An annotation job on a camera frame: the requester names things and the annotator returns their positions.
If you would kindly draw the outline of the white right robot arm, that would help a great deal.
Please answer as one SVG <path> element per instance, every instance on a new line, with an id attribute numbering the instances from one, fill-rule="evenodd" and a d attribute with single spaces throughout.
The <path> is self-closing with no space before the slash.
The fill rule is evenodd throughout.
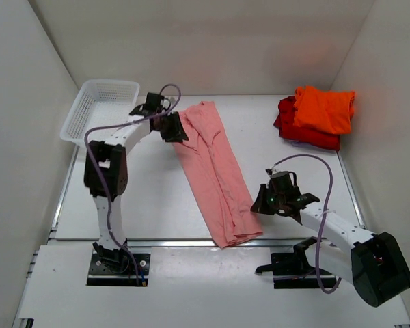
<path id="1" fill-rule="evenodd" d="M 410 288 L 410 270 L 397 240 L 349 223 L 311 193 L 301 193 L 297 175 L 268 169 L 251 211 L 290 217 L 317 233 L 297 243 L 286 259 L 256 268 L 255 273 L 298 279 L 326 271 L 352 284 L 372 307 L 379 307 Z"/>

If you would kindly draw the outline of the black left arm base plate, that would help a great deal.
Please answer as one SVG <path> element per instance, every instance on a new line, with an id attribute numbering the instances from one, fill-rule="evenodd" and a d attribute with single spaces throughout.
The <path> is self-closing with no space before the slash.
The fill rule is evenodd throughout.
<path id="1" fill-rule="evenodd" d="M 120 252 L 117 258 L 100 256 L 93 251 L 87 271 L 88 286 L 147 287 L 151 254 L 134 253 L 137 267 L 128 254 Z"/>

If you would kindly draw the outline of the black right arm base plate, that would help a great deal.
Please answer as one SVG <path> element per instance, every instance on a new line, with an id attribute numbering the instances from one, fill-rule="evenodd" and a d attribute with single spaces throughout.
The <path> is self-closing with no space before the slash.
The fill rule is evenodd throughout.
<path id="1" fill-rule="evenodd" d="M 271 253 L 271 262 L 256 268 L 256 275 L 271 274 L 276 290 L 320 289 L 316 269 L 304 264 L 295 253 Z"/>

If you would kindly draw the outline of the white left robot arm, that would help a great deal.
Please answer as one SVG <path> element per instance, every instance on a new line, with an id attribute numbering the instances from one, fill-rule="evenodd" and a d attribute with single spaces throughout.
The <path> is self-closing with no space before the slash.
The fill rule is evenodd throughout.
<path id="1" fill-rule="evenodd" d="M 180 100 L 180 92 L 176 98 L 149 92 L 145 102 L 135 106 L 125 122 L 97 126 L 84 135 L 83 180 L 96 206 L 100 233 L 93 247 L 100 261 L 112 271 L 121 272 L 137 264 L 128 249 L 122 225 L 121 197 L 128 184 L 127 156 L 154 131 L 167 143 L 189 140 L 180 115 L 174 110 Z"/>

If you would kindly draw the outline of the pink t shirt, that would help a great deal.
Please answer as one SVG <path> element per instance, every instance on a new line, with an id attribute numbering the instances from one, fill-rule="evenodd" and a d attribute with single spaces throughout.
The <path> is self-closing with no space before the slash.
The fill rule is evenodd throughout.
<path id="1" fill-rule="evenodd" d="M 188 140 L 175 143 L 174 150 L 215 244 L 223 249 L 262 235 L 215 104 L 203 101 L 179 116 Z"/>

